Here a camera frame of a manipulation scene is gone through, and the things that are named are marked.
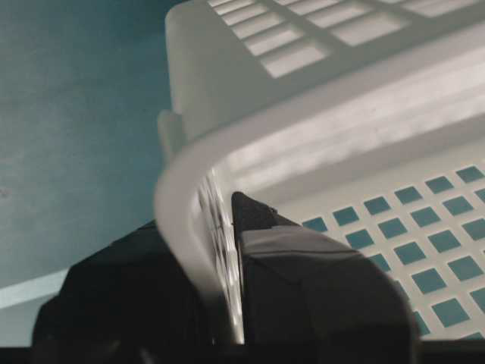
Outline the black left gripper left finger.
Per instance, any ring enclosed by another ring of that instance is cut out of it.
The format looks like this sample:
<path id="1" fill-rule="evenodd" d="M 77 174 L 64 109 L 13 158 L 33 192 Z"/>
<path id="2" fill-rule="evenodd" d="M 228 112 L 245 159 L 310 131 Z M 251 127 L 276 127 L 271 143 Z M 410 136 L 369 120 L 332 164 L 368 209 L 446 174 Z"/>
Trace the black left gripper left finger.
<path id="1" fill-rule="evenodd" d="M 199 292 L 155 222 L 72 265 L 39 309 L 32 343 L 126 340 L 155 349 L 213 343 Z"/>

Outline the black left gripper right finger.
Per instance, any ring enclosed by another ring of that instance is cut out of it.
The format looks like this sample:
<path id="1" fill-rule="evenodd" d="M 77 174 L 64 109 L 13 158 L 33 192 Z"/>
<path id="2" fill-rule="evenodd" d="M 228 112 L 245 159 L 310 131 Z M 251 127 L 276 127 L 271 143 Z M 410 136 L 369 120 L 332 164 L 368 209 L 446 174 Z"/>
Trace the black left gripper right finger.
<path id="1" fill-rule="evenodd" d="M 418 339 L 404 295 L 362 253 L 244 193 L 231 207 L 248 342 Z"/>

